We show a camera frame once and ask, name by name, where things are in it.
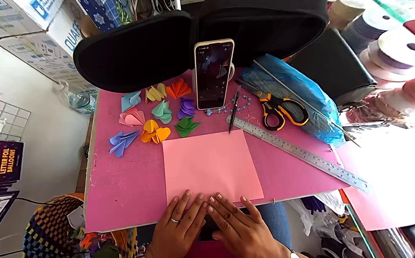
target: paper heart flower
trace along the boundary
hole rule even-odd
[[[181,98],[181,108],[179,109],[179,112],[177,112],[178,119],[193,117],[195,115],[196,107],[193,106],[192,102],[192,99]]]
[[[146,89],[146,104],[147,99],[150,101],[161,101],[166,97],[166,86],[162,83],[159,83],[157,85],[157,88],[155,89],[153,86],[150,86],[150,89]]]
[[[159,128],[155,120],[147,120],[141,134],[141,141],[147,143],[153,140],[154,143],[160,143],[166,140],[170,134],[171,130],[168,127]]]
[[[166,87],[166,93],[175,99],[183,95],[187,95],[190,92],[192,92],[192,89],[182,78],[180,78],[176,83],[171,83],[171,86]]]
[[[173,119],[173,115],[170,108],[170,102],[165,102],[164,100],[158,104],[153,110],[152,114],[156,119],[161,120],[164,124],[169,124]]]
[[[124,113],[126,110],[130,108],[133,108],[141,102],[141,97],[139,96],[140,94],[141,91],[136,91],[127,93],[122,97],[122,113]]]
[[[182,138],[187,137],[189,133],[193,132],[201,124],[193,123],[192,119],[193,117],[183,118],[174,126]]]
[[[143,125],[145,121],[144,112],[137,110],[137,108],[130,108],[124,113],[120,114],[119,123],[133,127],[133,125]]]
[[[109,150],[109,153],[115,153],[116,157],[122,157],[125,148],[134,141],[139,130],[130,132],[128,134],[123,134],[123,131],[109,138],[109,142],[114,146]]]

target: metal ruler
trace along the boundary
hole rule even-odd
[[[228,115],[226,121],[229,123],[231,120],[231,114]],[[285,151],[286,153],[301,159],[302,161],[316,167],[325,173],[349,184],[353,187],[368,193],[371,190],[370,185],[362,178],[354,175],[353,173],[343,169],[337,165],[334,165],[322,158],[318,157],[315,154],[312,154],[296,145],[290,144],[285,140],[276,137],[273,134],[261,129],[260,127],[254,126],[242,119],[234,118],[233,124],[242,129],[245,132],[250,133],[251,135],[262,139],[263,141],[278,147],[279,149]]]

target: bead necklace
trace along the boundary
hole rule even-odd
[[[246,95],[242,96],[243,99],[247,99],[247,104],[242,106],[242,107],[238,107],[236,110],[239,111],[241,109],[246,109],[248,106],[250,106],[250,97],[247,97]],[[234,102],[234,99],[231,99],[230,102],[228,102],[225,106],[211,110],[211,109],[206,109],[204,112],[206,113],[206,115],[210,116],[212,113],[228,113],[228,112],[233,112],[233,109],[227,110],[227,107]]]

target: black and orange scissors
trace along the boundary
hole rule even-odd
[[[291,123],[294,125],[302,126],[306,124],[309,120],[308,118],[308,111],[305,109],[305,107],[298,101],[290,99],[290,98],[278,98],[270,93],[263,92],[254,86],[248,84],[247,82],[243,80],[236,79],[235,82],[242,87],[244,87],[247,91],[253,93],[257,97],[259,97],[260,102],[263,106],[263,124],[266,129],[270,131],[278,131],[281,130],[282,127],[285,124],[284,115],[286,115],[289,120],[291,120]],[[299,116],[303,116],[301,120],[297,120],[296,115],[287,108],[288,104],[292,104],[296,106],[298,109],[301,110],[301,114]],[[270,126],[268,124],[268,117],[269,115],[275,115],[279,123],[277,126]]]

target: water bottle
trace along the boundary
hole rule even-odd
[[[61,102],[83,114],[91,114],[95,111],[96,99],[84,91],[80,86],[69,86],[64,80],[56,85]]]

